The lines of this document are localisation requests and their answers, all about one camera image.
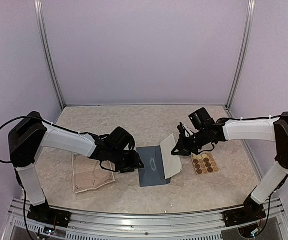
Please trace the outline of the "beige letter with border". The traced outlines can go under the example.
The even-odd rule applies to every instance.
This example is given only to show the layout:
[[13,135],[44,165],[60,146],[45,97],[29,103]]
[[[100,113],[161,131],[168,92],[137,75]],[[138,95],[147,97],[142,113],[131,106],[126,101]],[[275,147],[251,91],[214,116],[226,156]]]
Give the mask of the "beige letter with border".
[[180,157],[171,154],[175,145],[176,143],[173,134],[160,142],[164,179],[166,180],[177,175],[182,170]]

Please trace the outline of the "blue paper envelope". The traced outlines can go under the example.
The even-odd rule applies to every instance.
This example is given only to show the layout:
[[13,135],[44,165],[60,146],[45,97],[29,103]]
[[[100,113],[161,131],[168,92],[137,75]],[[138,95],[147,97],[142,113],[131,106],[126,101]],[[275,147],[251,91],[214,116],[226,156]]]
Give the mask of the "blue paper envelope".
[[138,147],[137,152],[144,165],[138,170],[139,185],[143,187],[163,186],[170,183],[165,179],[161,149],[159,146]]

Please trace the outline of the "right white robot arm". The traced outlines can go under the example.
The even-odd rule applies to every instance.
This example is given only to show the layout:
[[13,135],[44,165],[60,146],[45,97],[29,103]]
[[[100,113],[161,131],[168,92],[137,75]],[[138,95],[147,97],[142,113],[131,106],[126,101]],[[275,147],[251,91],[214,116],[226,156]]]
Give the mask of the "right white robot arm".
[[188,130],[182,123],[177,125],[179,138],[171,150],[173,156],[190,156],[202,153],[202,147],[234,140],[267,141],[275,143],[276,156],[271,168],[260,183],[245,199],[239,211],[244,222],[250,222],[259,213],[259,207],[288,177],[288,112],[276,116],[254,118],[222,117],[213,120],[205,108],[191,113],[190,119],[196,132]]

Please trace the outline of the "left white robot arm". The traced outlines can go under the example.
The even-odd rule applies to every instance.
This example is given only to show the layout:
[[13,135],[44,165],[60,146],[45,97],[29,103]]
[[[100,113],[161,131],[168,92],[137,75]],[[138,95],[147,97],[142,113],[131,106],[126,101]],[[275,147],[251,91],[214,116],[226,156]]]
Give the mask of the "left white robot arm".
[[40,149],[53,148],[75,153],[100,163],[108,161],[114,164],[114,173],[133,172],[144,167],[134,149],[133,136],[121,127],[99,136],[57,126],[32,111],[27,116],[4,123],[0,131],[17,120],[19,123],[8,134],[9,160],[0,159],[0,163],[14,167],[18,183],[31,203],[30,212],[45,223],[53,219],[54,212],[48,205],[35,169],[35,156]]

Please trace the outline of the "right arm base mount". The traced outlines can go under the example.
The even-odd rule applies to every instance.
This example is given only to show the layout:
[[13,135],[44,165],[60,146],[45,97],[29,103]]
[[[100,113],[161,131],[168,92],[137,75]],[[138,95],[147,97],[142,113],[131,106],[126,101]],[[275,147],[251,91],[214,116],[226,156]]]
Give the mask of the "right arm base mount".
[[223,212],[225,227],[242,225],[265,217],[263,204],[257,204],[251,199],[251,195],[246,197],[242,207]]

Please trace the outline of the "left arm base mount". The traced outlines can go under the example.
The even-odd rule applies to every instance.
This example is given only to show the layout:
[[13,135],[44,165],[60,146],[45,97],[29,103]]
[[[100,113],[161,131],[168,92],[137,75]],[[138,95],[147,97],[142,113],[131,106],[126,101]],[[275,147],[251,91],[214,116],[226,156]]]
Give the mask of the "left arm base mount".
[[54,227],[68,228],[71,213],[65,210],[51,208],[48,202],[33,206],[30,205],[27,214],[28,219]]

